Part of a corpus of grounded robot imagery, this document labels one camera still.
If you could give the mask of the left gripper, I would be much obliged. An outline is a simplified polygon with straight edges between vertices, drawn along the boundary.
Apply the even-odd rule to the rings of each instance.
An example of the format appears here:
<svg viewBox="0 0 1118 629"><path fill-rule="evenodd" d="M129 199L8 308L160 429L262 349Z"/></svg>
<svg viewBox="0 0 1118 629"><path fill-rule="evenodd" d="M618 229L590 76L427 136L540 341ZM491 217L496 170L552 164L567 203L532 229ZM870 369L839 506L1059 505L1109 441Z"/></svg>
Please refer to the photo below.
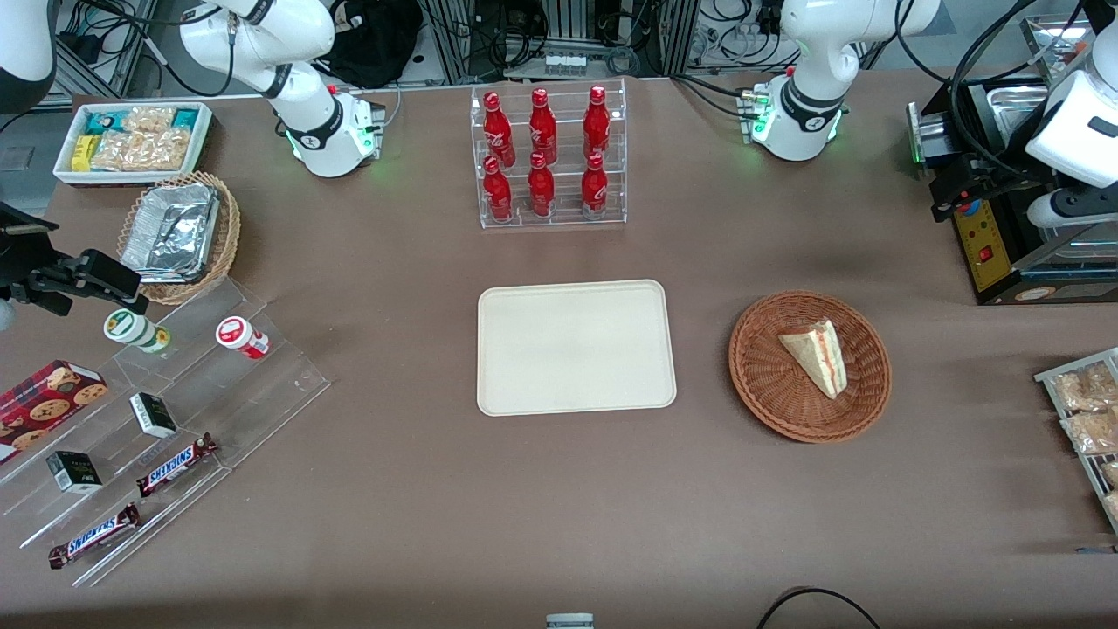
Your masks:
<svg viewBox="0 0 1118 629"><path fill-rule="evenodd" d="M1115 89L1095 69L1074 69L1046 95L1026 154L1078 182L1107 188L1117 180ZM993 166L956 156L935 172L935 222L945 222L989 187Z"/></svg>

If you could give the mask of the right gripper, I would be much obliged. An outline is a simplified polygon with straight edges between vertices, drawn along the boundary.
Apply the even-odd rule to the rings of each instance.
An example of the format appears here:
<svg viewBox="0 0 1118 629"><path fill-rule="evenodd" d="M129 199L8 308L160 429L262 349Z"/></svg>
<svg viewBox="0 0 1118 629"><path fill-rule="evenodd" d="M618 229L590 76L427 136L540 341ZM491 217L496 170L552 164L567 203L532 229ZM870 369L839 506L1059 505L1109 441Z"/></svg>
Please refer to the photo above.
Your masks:
<svg viewBox="0 0 1118 629"><path fill-rule="evenodd" d="M136 303L142 299L141 276L107 252L87 248L77 256L66 256L53 248L51 234L59 225L34 218L16 210L10 204L1 204L1 287L10 287L10 297L16 302L32 304L51 312L57 317L67 317L72 312L72 298L55 290L38 290L23 282L32 271L57 263L61 274L59 290L76 297L95 297L115 303Z"/></svg>

